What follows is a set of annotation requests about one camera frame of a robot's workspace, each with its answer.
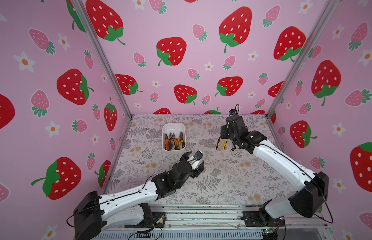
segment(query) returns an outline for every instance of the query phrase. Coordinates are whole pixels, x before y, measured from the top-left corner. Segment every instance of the strawberry print wall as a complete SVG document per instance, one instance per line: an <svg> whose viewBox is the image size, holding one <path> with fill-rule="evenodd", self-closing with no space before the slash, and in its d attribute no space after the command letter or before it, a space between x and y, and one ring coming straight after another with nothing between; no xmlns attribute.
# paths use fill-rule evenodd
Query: strawberry print wall
<svg viewBox="0 0 372 240"><path fill-rule="evenodd" d="M69 1L0 0L0 239L73 239L127 120L103 76Z"/></svg>
<svg viewBox="0 0 372 240"><path fill-rule="evenodd" d="M287 153L329 176L334 239L372 239L372 1L339 3L276 112Z"/></svg>
<svg viewBox="0 0 372 240"><path fill-rule="evenodd" d="M325 0L82 0L133 114L265 113Z"/></svg>

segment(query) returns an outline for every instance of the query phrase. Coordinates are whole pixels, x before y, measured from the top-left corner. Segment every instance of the pink wallpaper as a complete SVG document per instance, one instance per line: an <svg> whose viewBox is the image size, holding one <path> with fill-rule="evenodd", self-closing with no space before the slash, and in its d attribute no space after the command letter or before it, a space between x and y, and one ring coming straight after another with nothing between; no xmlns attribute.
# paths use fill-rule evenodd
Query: pink wallpaper
<svg viewBox="0 0 372 240"><path fill-rule="evenodd" d="M73 239L106 179L126 118L83 31L65 0L0 0L0 239Z"/></svg>
<svg viewBox="0 0 372 240"><path fill-rule="evenodd" d="M283 97L274 128L291 157L329 176L334 237L372 239L372 1L339 3Z"/></svg>
<svg viewBox="0 0 372 240"><path fill-rule="evenodd" d="M133 114L267 112L326 2L82 1Z"/></svg>

